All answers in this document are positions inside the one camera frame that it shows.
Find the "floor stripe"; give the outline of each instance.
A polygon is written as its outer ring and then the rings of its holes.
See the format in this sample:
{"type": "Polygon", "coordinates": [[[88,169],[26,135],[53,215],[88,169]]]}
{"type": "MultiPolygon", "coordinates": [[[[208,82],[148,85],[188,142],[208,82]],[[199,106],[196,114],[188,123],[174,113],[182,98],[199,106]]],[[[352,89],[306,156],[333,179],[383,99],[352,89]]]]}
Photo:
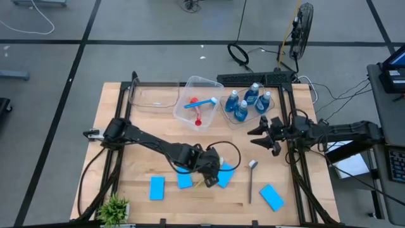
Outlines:
{"type": "MultiPolygon", "coordinates": [[[[90,45],[228,45],[235,41],[120,41],[120,40],[88,40],[85,44],[90,45]]],[[[80,40],[25,40],[25,39],[0,39],[0,44],[81,44],[80,40]]],[[[246,46],[277,46],[281,41],[238,41],[246,46]]],[[[392,47],[401,47],[405,43],[391,42],[392,47]]],[[[331,42],[331,41],[308,41],[307,46],[313,47],[389,47],[385,42],[331,42]]]]}
{"type": "Polygon", "coordinates": [[[0,39],[0,44],[81,44],[81,40],[0,39]]]}
{"type": "Polygon", "coordinates": [[[27,192],[25,193],[24,200],[21,204],[20,211],[18,212],[17,218],[15,220],[14,226],[19,227],[24,224],[25,217],[27,216],[28,209],[30,208],[32,198],[34,197],[35,190],[37,189],[37,185],[39,182],[39,179],[41,177],[42,170],[44,169],[44,165],[47,159],[47,156],[49,154],[49,150],[51,149],[52,141],[54,139],[56,130],[59,125],[59,121],[61,119],[63,109],[66,104],[66,100],[68,99],[68,95],[70,92],[70,88],[72,87],[73,80],[75,78],[77,68],[79,66],[80,60],[82,59],[83,56],[83,51],[85,47],[85,42],[89,38],[91,28],[94,23],[94,19],[96,18],[97,11],[100,7],[101,0],[96,0],[96,3],[94,4],[90,20],[87,24],[86,30],[83,35],[82,42],[80,43],[80,46],[78,48],[75,60],[73,61],[72,68],[70,69],[69,77],[66,80],[65,88],[63,89],[61,99],[59,101],[58,107],[56,109],[55,116],[52,120],[51,127],[49,128],[49,132],[46,136],[46,140],[44,143],[44,146],[42,147],[42,151],[40,153],[37,165],[35,167],[34,173],[32,174],[30,184],[28,185],[27,192]]]}
{"type": "Polygon", "coordinates": [[[384,28],[384,25],[382,24],[380,16],[378,15],[373,2],[371,0],[366,0],[366,2],[367,2],[368,7],[370,8],[371,14],[374,17],[375,23],[377,24],[377,27],[380,30],[382,38],[384,39],[385,43],[387,44],[388,50],[390,51],[391,54],[393,54],[395,52],[395,49],[391,43],[391,40],[390,40],[390,37],[388,36],[387,31],[384,28]]]}

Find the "blue toothbrush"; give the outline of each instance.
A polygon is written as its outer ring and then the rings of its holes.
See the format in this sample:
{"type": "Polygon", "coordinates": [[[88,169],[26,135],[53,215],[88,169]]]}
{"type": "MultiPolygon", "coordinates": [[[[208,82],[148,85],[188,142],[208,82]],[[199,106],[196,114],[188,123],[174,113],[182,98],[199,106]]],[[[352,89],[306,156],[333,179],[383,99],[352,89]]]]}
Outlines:
{"type": "Polygon", "coordinates": [[[184,106],[184,108],[192,108],[192,107],[199,106],[199,105],[206,104],[206,103],[212,103],[212,104],[215,105],[217,102],[218,102],[218,100],[216,98],[211,98],[211,99],[206,100],[206,101],[199,101],[199,102],[195,102],[195,103],[192,103],[192,104],[187,104],[187,105],[184,106]]]}

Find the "blue liquid bottle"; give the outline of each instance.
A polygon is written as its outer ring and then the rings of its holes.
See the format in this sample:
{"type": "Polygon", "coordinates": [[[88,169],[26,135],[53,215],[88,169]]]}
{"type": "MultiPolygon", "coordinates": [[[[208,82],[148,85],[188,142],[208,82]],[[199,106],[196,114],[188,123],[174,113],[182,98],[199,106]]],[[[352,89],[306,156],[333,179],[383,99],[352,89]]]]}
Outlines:
{"type": "Polygon", "coordinates": [[[269,105],[270,105],[270,92],[267,91],[259,97],[258,102],[256,102],[256,105],[254,107],[256,108],[256,111],[258,111],[258,113],[263,114],[266,112],[269,105]]]}
{"type": "Polygon", "coordinates": [[[253,105],[254,102],[257,100],[258,96],[259,96],[259,85],[257,83],[253,83],[253,85],[245,93],[244,100],[247,102],[248,105],[253,105]]]}
{"type": "Polygon", "coordinates": [[[247,102],[245,100],[235,107],[234,116],[240,122],[245,121],[247,116],[247,102]]]}
{"type": "Polygon", "coordinates": [[[225,104],[225,111],[234,111],[235,107],[238,105],[238,100],[238,91],[233,90],[225,104]]]}

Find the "blue block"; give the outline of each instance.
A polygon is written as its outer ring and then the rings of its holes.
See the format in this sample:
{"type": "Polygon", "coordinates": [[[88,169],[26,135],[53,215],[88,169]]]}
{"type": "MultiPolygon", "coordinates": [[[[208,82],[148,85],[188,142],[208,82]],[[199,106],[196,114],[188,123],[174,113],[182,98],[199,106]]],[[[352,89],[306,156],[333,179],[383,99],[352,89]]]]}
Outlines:
{"type": "Polygon", "coordinates": [[[151,177],[150,200],[163,200],[165,193],[165,177],[151,177]]]}
{"type": "MultiPolygon", "coordinates": [[[[184,168],[177,167],[179,172],[187,172],[184,168]]],[[[177,174],[177,184],[179,189],[192,187],[191,174],[177,174]]]]}
{"type": "MultiPolygon", "coordinates": [[[[228,170],[233,168],[232,166],[226,164],[225,162],[222,164],[221,169],[223,170],[228,170]]],[[[229,183],[230,179],[232,178],[233,174],[234,174],[235,170],[233,171],[219,171],[218,173],[218,178],[219,178],[219,182],[218,185],[225,188],[227,187],[227,184],[229,183]]]]}
{"type": "Polygon", "coordinates": [[[273,186],[269,184],[260,191],[260,194],[275,212],[284,205],[284,200],[276,193],[273,186]]]}

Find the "wooden table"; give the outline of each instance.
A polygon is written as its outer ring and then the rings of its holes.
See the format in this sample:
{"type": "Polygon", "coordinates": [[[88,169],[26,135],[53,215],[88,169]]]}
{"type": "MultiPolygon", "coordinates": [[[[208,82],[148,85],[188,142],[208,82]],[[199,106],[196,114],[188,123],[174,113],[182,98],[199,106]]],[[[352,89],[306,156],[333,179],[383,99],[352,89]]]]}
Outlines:
{"type": "MultiPolygon", "coordinates": [[[[95,128],[105,129],[114,117],[119,88],[120,83],[104,84],[94,122],[95,128]]],[[[316,121],[308,85],[294,84],[293,88],[297,108],[304,110],[312,120],[316,121]]],[[[226,87],[225,94],[230,94],[232,89],[226,87]]],[[[268,90],[271,91],[275,107],[266,115],[268,119],[281,117],[277,89],[268,90]]],[[[285,100],[289,107],[287,94],[285,94],[285,100]]],[[[126,146],[118,195],[130,200],[128,223],[157,224],[160,219],[167,219],[167,224],[249,225],[252,224],[252,220],[258,220],[260,225],[299,225],[292,175],[289,165],[284,160],[287,145],[284,142],[281,143],[280,156],[274,157],[271,151],[251,144],[250,140],[257,136],[248,136],[246,132],[258,126],[258,119],[237,130],[232,130],[224,121],[221,110],[218,109],[210,128],[206,132],[197,132],[184,127],[174,119],[171,113],[148,113],[139,111],[133,106],[130,120],[143,131],[172,143],[181,142],[191,145],[201,143],[205,147],[217,141],[231,141],[239,147],[242,163],[225,189],[219,186],[206,188],[203,185],[197,188],[179,189],[177,174],[171,169],[164,156],[140,145],[126,146]],[[256,160],[259,164],[253,173],[252,204],[249,204],[248,163],[251,160],[256,160]],[[163,201],[149,200],[149,181],[155,175],[165,176],[163,201]],[[274,212],[259,194],[267,184],[271,184],[285,201],[284,206],[277,212],[274,212]]],[[[227,163],[237,163],[238,156],[233,147],[219,144],[215,148],[227,163]]],[[[100,142],[89,143],[83,168],[100,150],[100,142]]],[[[106,153],[101,155],[86,173],[81,199],[82,211],[98,193],[105,158],[106,153]]],[[[307,153],[306,159],[314,195],[331,217],[339,220],[325,159],[314,153],[307,153]]],[[[194,184],[201,177],[201,174],[192,174],[194,184]]],[[[306,220],[310,221],[308,204],[303,192],[302,196],[306,220]]],[[[71,218],[77,217],[76,199],[71,218]]]]}

